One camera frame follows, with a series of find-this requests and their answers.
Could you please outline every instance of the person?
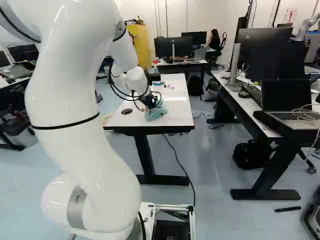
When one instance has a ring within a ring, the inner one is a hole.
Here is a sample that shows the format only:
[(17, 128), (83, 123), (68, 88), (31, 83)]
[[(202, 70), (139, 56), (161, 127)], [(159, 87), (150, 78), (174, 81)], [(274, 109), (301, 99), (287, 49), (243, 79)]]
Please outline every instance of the person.
[(220, 51), (220, 37), (217, 29), (212, 29), (209, 40), (206, 42), (205, 47)]

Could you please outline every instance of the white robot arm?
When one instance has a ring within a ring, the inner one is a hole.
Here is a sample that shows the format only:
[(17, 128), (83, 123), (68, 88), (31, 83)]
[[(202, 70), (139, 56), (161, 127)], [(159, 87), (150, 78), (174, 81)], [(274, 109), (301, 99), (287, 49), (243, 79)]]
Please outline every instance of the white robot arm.
[[(320, 13), (317, 13), (316, 15), (313, 16), (312, 19), (306, 19), (302, 23), (302, 27), (300, 27), (298, 34), (296, 38), (293, 38), (292, 40), (296, 42), (301, 42), (305, 40), (305, 35), (309, 28), (311, 28), (313, 25), (315, 25), (318, 20), (320, 19)], [(320, 21), (318, 22), (318, 32), (320, 32)]]
[(151, 93), (118, 8), (113, 0), (1, 0), (0, 7), (2, 44), (41, 41), (25, 104), (39, 142), (63, 171), (42, 195), (43, 213), (86, 238), (127, 239), (141, 193), (98, 118), (95, 78), (108, 48), (112, 73), (121, 75), (115, 82)]

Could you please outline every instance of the black bag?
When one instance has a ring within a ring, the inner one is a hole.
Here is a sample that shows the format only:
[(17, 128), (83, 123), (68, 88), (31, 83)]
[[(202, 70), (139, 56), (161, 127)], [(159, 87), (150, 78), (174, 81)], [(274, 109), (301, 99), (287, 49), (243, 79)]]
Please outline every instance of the black bag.
[(270, 145), (262, 147), (255, 140), (249, 140), (236, 145), (232, 157), (240, 169), (252, 170), (266, 167), (271, 153)]
[(191, 76), (187, 81), (188, 93), (191, 96), (201, 96), (204, 94), (202, 81), (198, 76)]

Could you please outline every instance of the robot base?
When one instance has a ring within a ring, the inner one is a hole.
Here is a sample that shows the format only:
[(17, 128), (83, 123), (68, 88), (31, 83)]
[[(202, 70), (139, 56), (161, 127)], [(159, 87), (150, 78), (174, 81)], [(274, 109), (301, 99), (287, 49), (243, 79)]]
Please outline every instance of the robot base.
[[(196, 215), (194, 206), (192, 205), (161, 205), (151, 202), (142, 202), (140, 206), (140, 213), (144, 219), (146, 240), (155, 239), (157, 221), (167, 222), (168, 224), (180, 224), (182, 222), (187, 225), (189, 232), (188, 236), (185, 236), (185, 239), (182, 238), (181, 240), (196, 240)], [(135, 227), (132, 232), (134, 231), (136, 232), (131, 234), (126, 240), (143, 240), (141, 228), (138, 234), (136, 234), (137, 229)], [(70, 240), (77, 240), (77, 236), (73, 234), (70, 237)]]

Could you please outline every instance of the keyboard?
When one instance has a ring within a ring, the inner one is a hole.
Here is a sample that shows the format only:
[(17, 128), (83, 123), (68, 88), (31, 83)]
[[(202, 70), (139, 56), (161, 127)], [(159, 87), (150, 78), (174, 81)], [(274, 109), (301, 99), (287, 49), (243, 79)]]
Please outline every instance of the keyboard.
[[(313, 112), (306, 112), (310, 117), (314, 118), (315, 120), (319, 120), (320, 119), (320, 115), (313, 113)], [(281, 120), (298, 120), (298, 117), (300, 115), (299, 112), (296, 112), (296, 115), (293, 115), (291, 112), (271, 112), (271, 115), (275, 116), (278, 119)]]
[(262, 94), (260, 89), (255, 85), (242, 85), (242, 88), (260, 107), (262, 107)]

